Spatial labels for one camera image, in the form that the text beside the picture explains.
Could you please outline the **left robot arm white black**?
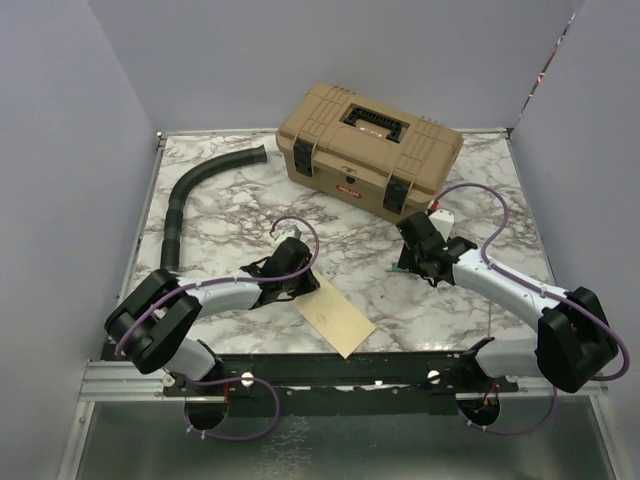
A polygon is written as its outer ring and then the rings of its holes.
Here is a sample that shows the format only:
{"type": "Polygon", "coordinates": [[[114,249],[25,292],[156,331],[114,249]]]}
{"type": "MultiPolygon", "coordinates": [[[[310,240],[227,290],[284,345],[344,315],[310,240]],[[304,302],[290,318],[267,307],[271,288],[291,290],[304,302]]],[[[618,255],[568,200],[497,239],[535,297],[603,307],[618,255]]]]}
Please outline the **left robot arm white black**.
{"type": "Polygon", "coordinates": [[[227,311],[254,310],[319,289],[310,270],[313,255],[289,236],[273,253],[230,277],[196,284],[164,268],[149,274],[107,317],[105,331],[116,351],[142,374],[164,369],[186,378],[206,395],[220,385],[220,360],[202,340],[187,337],[196,320],[227,311]]]}

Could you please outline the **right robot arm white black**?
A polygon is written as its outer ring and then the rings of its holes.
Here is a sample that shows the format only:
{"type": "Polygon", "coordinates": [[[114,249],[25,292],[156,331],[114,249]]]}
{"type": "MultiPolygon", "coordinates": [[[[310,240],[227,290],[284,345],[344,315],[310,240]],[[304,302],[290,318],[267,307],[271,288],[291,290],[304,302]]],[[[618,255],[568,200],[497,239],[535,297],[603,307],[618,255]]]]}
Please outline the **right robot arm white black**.
{"type": "Polygon", "coordinates": [[[397,226],[404,245],[399,268],[427,280],[471,290],[518,317],[534,332],[520,340],[489,338],[463,354],[461,383],[481,391],[495,378],[540,377],[575,393],[619,353],[598,297],[536,282],[488,257],[462,237],[445,239],[429,214],[419,212],[397,226]]]}

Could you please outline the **cream paper envelope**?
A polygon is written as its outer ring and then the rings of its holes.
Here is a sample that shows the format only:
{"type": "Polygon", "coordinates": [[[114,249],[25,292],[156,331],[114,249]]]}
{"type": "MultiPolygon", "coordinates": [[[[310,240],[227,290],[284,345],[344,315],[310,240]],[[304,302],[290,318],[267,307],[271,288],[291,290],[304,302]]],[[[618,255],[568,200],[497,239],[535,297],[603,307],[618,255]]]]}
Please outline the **cream paper envelope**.
{"type": "Polygon", "coordinates": [[[294,306],[334,350],[347,359],[376,327],[328,280],[322,276],[317,280],[319,288],[297,297],[294,306]]]}

